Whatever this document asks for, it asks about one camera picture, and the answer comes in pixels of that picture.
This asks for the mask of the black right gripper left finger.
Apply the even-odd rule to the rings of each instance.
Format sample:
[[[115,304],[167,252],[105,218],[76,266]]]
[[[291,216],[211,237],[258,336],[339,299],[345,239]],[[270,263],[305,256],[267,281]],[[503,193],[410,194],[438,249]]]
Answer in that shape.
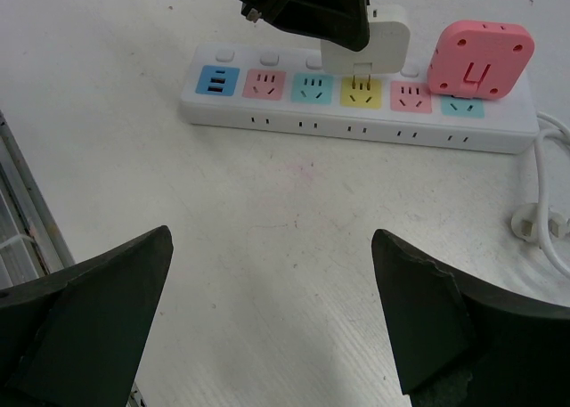
[[[3,406],[125,406],[173,255],[163,225],[1,292]]]

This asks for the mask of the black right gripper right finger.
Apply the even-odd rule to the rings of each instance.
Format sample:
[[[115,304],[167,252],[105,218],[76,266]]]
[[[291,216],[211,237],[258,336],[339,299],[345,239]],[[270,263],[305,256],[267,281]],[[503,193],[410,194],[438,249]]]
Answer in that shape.
[[[371,241],[404,395],[414,406],[567,406],[569,309],[449,266],[393,233]]]

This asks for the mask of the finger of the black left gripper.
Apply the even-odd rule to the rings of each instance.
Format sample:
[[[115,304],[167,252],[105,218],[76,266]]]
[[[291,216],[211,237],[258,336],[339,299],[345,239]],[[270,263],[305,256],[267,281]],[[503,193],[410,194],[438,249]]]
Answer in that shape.
[[[359,52],[370,41],[370,0],[240,0],[249,21]]]

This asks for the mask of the small white plug adapter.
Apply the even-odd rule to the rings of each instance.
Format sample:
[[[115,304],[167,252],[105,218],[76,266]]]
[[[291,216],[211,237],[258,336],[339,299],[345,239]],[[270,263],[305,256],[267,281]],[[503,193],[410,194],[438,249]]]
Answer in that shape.
[[[399,4],[368,9],[369,43],[358,52],[321,41],[322,69],[331,75],[371,77],[395,74],[406,61],[411,29],[408,14]]]

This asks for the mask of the white multicolour power strip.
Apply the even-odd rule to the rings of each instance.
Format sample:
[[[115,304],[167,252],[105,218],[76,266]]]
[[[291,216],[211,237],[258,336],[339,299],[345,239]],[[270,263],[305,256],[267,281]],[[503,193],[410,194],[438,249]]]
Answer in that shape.
[[[433,95],[423,74],[335,77],[317,50],[205,44],[181,112],[194,125],[518,154],[539,132],[521,77],[498,101]]]

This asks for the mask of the pink plug adapter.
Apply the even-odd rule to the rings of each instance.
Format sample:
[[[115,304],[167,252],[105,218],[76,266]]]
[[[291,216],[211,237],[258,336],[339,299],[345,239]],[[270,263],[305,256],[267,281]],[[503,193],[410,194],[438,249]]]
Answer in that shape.
[[[438,38],[427,85],[433,94],[496,101],[514,88],[534,50],[521,25],[458,20]]]

